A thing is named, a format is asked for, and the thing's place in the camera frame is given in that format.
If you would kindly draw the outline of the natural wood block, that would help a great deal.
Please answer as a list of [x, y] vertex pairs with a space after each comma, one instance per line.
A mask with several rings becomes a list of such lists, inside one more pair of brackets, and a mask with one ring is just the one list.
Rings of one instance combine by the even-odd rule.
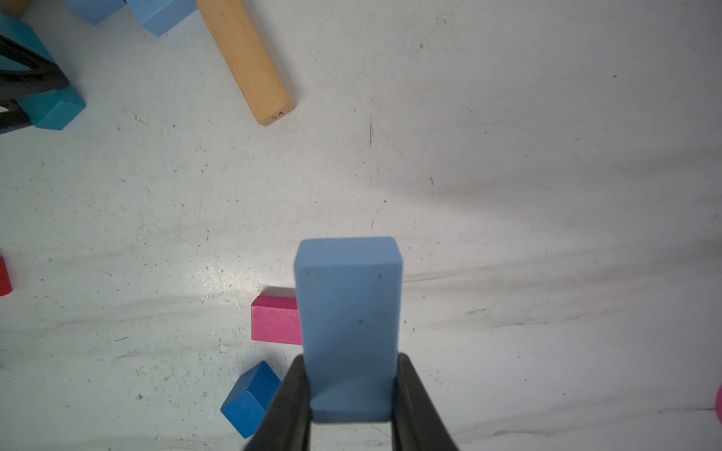
[[19, 19], [31, 5], [32, 0], [0, 0], [0, 12]]
[[261, 126], [287, 116], [295, 102], [241, 0], [199, 0], [209, 28], [246, 103]]

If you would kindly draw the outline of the light blue block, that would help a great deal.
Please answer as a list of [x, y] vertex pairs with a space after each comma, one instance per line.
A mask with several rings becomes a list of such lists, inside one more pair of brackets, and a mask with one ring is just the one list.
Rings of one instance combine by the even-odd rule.
[[125, 0], [64, 0], [70, 13], [88, 24], [99, 24], [122, 9]]
[[197, 10], [195, 0], [127, 0], [135, 20], [148, 32], [161, 37]]
[[300, 243], [295, 290], [314, 422], [391, 419], [402, 272], [391, 237]]

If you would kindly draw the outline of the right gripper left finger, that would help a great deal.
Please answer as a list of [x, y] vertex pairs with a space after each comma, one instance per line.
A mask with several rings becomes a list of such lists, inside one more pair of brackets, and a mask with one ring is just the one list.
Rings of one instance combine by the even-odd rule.
[[308, 451], [310, 432], [308, 376], [304, 356], [299, 354], [244, 451]]

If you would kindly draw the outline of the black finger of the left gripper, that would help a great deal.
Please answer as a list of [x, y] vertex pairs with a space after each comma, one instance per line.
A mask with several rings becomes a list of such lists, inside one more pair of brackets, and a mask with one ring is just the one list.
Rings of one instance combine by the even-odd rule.
[[67, 88], [69, 79], [55, 62], [32, 52], [9, 38], [1, 37], [1, 56], [26, 67], [1, 71], [1, 133], [30, 127], [32, 122], [16, 99]]

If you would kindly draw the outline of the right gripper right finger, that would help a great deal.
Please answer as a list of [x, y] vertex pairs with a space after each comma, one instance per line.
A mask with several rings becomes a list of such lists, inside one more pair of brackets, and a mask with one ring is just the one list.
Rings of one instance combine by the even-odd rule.
[[405, 353], [399, 354], [391, 425], [393, 450], [458, 450]]

